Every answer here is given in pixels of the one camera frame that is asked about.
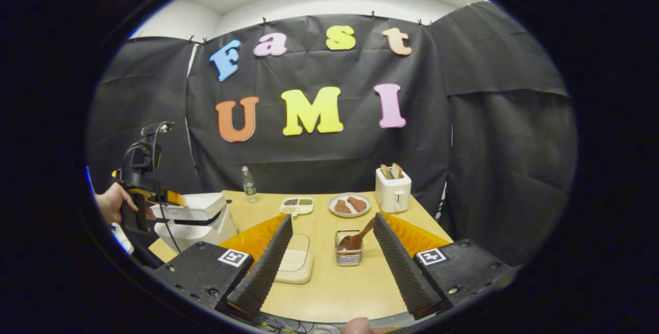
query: white wall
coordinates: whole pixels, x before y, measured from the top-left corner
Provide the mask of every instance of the white wall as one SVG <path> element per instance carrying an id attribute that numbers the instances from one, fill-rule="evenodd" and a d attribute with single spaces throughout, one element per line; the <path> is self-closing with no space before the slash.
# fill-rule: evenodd
<path id="1" fill-rule="evenodd" d="M 174 37 L 202 42 L 204 37 L 214 38 L 221 16 L 205 6 L 184 0 L 174 0 L 151 16 L 130 38 Z"/>
<path id="2" fill-rule="evenodd" d="M 217 23 L 213 37 L 236 29 L 261 24 L 262 18 L 277 20 L 303 15 L 355 13 L 394 17 L 423 24 L 433 22 L 455 10 L 436 0 L 261 0 L 224 13 Z"/>

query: cable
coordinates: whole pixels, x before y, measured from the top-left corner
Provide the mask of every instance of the cable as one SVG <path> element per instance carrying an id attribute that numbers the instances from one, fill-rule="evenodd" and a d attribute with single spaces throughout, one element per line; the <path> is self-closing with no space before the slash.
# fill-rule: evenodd
<path id="1" fill-rule="evenodd" d="M 138 143 L 132 144 L 128 149 L 126 149 L 126 152 L 124 153 L 124 159 L 122 160 L 122 170 L 119 172 L 119 179 L 123 180 L 123 167 L 124 164 L 126 163 L 126 156 L 130 153 L 130 151 L 133 151 L 139 147 Z"/>
<path id="2" fill-rule="evenodd" d="M 160 132 L 160 127 L 165 125 L 166 122 L 160 123 L 158 125 L 158 129 L 155 130 L 155 135 L 153 135 L 153 145 L 151 146 L 151 164 L 153 165 L 153 182 L 155 186 L 155 193 L 156 193 L 156 199 L 158 199 L 158 205 L 160 205 L 160 215 L 163 216 L 163 219 L 165 220 L 165 227 L 167 227 L 167 231 L 169 233 L 169 237 L 171 237 L 172 242 L 174 242 L 174 247 L 176 247 L 176 250 L 179 251 L 179 254 L 181 254 L 181 248 L 179 248 L 179 245 L 176 243 L 176 240 L 174 240 L 174 235 L 172 235 L 171 230 L 169 229 L 169 220 L 165 217 L 165 211 L 163 210 L 163 202 L 160 200 L 160 197 L 158 195 L 158 177 L 155 176 L 155 172 L 158 169 L 158 166 L 155 165 L 155 140 L 158 139 L 158 132 Z"/>

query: bread slice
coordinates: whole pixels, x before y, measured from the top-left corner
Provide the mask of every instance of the bread slice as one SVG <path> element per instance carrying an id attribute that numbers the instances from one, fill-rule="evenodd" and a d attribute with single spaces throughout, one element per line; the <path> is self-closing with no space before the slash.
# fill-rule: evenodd
<path id="1" fill-rule="evenodd" d="M 400 165 L 396 163 L 393 163 L 391 165 L 391 176 L 393 176 L 394 179 L 402 179 L 403 169 L 401 168 Z"/>
<path id="2" fill-rule="evenodd" d="M 389 168 L 384 164 L 379 165 L 379 167 L 382 170 L 382 174 L 384 174 L 384 178 L 390 180 L 391 174 L 389 173 Z"/>

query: meat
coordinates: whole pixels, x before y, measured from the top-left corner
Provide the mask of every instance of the meat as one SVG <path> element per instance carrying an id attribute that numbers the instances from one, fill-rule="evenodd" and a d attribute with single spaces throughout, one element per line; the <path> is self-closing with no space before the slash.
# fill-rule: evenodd
<path id="1" fill-rule="evenodd" d="M 345 204 L 345 200 L 337 200 L 336 207 L 334 207 L 334 210 L 336 210 L 336 212 L 339 212 L 340 214 L 352 213 L 350 211 L 350 208 L 348 208 L 348 206 Z"/>
<path id="2" fill-rule="evenodd" d="M 355 199 L 352 196 L 348 197 L 348 203 L 350 203 L 358 212 L 362 212 L 364 209 L 367 209 L 367 203 L 365 201 Z"/>

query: label on bottle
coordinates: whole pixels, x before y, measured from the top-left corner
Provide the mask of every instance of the label on bottle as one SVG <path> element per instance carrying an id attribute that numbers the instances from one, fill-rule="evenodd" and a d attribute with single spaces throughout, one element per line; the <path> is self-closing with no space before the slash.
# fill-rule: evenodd
<path id="1" fill-rule="evenodd" d="M 245 193 L 247 195 L 256 195 L 256 186 L 245 186 Z"/>

